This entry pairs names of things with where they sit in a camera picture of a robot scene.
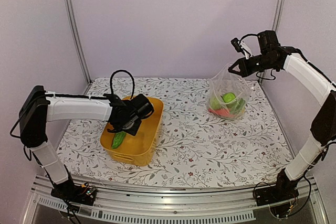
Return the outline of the clear zip top bag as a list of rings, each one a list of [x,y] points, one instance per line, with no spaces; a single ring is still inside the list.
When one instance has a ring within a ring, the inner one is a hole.
[[[209,79],[210,113],[226,120],[236,120],[243,116],[254,86],[239,75],[230,73],[227,64],[214,77]]]

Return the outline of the yellow plastic basket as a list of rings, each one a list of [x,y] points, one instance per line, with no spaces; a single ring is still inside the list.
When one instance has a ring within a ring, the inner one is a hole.
[[[136,136],[127,134],[118,148],[112,148],[115,134],[108,132],[113,126],[110,123],[106,124],[100,144],[113,160],[136,166],[146,166],[152,160],[161,130],[164,104],[160,99],[153,97],[149,97],[149,101],[154,107],[154,113],[142,120]]]

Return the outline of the green toy lettuce leaf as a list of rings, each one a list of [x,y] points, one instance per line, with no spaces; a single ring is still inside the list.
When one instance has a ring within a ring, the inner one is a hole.
[[[232,107],[234,113],[239,113],[245,107],[246,101],[243,98],[235,101],[234,106]]]

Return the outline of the orange toy carrot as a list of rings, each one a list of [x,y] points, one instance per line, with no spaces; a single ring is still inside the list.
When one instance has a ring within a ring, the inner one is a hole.
[[[237,117],[237,115],[231,114],[228,109],[213,110],[211,108],[208,108],[208,111],[225,119],[234,119]]]

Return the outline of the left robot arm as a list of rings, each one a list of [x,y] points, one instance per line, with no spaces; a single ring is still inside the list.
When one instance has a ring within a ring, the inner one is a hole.
[[[121,131],[135,136],[142,120],[151,116],[154,107],[142,94],[121,100],[115,94],[101,97],[57,94],[35,86],[13,127],[19,127],[18,138],[28,148],[51,181],[58,185],[58,192],[67,200],[78,195],[78,188],[70,182],[69,173],[48,141],[46,124],[60,120],[96,120],[108,122],[112,132]]]

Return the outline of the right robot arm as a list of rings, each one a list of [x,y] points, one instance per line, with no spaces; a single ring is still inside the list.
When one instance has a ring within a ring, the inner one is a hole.
[[[308,101],[311,101],[316,112],[306,142],[295,158],[278,174],[276,186],[271,190],[271,196],[276,201],[282,201],[335,140],[335,84],[294,47],[277,46],[270,52],[239,58],[228,71],[247,77],[269,69],[283,70],[301,84],[310,97],[304,100],[302,108],[308,108]]]

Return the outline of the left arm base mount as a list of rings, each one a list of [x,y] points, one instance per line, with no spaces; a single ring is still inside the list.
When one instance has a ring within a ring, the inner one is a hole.
[[[53,183],[51,191],[51,196],[55,198],[88,206],[93,206],[96,195],[96,186],[91,186],[88,183],[76,185],[72,178],[61,184]]]

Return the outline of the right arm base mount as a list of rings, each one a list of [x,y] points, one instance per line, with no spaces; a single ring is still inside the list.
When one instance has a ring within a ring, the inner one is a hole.
[[[297,203],[299,192],[297,190],[297,180],[290,180],[285,169],[277,175],[276,183],[270,185],[266,182],[258,183],[253,189],[253,198],[257,206],[272,205],[271,214],[279,219],[287,218]]]

